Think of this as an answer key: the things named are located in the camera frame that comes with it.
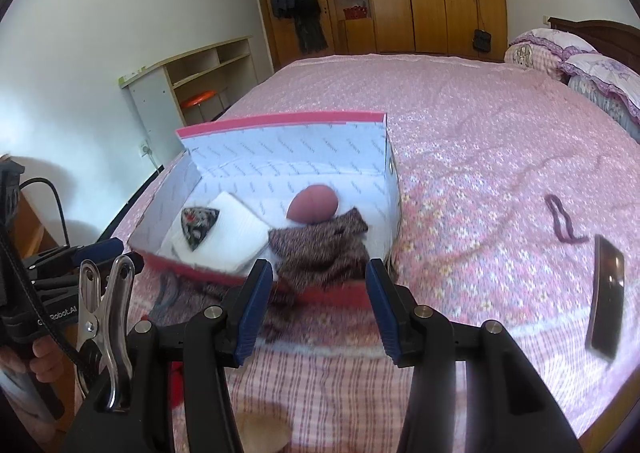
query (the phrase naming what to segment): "silver clip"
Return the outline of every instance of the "silver clip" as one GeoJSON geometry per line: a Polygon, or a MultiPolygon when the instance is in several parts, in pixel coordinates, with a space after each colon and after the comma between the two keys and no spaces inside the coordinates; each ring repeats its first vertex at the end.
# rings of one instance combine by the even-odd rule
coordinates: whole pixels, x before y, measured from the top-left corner
{"type": "MultiPolygon", "coordinates": [[[[100,301],[100,272],[85,259],[80,264],[78,301],[78,351],[98,372],[100,357],[111,381],[107,410],[121,411],[129,406],[133,368],[127,353],[125,330],[135,267],[128,256],[118,256],[111,266],[109,284],[100,301]]],[[[88,387],[76,369],[78,385],[86,396],[88,387]]]]}

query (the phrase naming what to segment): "human hand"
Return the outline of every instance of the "human hand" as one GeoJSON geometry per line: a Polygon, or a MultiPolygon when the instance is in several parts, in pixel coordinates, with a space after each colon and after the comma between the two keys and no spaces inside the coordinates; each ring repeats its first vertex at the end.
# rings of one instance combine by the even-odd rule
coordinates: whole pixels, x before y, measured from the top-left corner
{"type": "MultiPolygon", "coordinates": [[[[41,383],[53,383],[64,372],[62,364],[62,350],[51,338],[43,336],[33,341],[33,359],[29,360],[28,368],[36,374],[41,383]]],[[[26,373],[27,365],[11,348],[0,347],[0,368],[26,373]]]]}

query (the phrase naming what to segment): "purple string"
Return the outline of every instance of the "purple string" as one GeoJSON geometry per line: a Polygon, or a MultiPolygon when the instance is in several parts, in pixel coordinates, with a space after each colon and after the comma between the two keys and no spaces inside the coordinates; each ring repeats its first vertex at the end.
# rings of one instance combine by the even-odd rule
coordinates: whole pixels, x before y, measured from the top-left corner
{"type": "Polygon", "coordinates": [[[545,195],[545,203],[546,207],[549,208],[549,211],[551,211],[551,214],[554,217],[554,232],[556,233],[556,237],[558,237],[558,240],[560,240],[562,243],[571,243],[572,245],[577,245],[578,243],[589,241],[589,237],[576,237],[574,235],[574,224],[571,223],[571,217],[569,216],[569,213],[567,213],[562,207],[560,198],[556,197],[555,195],[545,195]],[[568,238],[562,234],[562,225],[560,223],[560,218],[558,217],[556,208],[558,209],[558,211],[560,211],[560,214],[564,216],[566,232],[569,235],[568,238]]]}

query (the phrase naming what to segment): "pink egg-shaped object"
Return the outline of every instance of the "pink egg-shaped object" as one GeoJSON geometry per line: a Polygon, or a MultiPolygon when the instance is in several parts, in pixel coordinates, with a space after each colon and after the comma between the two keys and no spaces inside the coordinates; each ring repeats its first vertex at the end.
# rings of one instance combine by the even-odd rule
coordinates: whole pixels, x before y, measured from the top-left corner
{"type": "Polygon", "coordinates": [[[319,224],[334,216],[338,196],[324,184],[313,184],[298,193],[287,210],[287,218],[300,224],[319,224]]]}

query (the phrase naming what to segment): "hanging clothes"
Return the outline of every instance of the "hanging clothes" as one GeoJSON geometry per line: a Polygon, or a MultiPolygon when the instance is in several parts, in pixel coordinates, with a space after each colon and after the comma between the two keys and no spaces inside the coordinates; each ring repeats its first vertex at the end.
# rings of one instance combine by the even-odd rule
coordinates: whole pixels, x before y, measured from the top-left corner
{"type": "Polygon", "coordinates": [[[300,51],[303,54],[327,48],[320,25],[318,0],[271,0],[271,9],[276,18],[293,18],[300,51]]]}

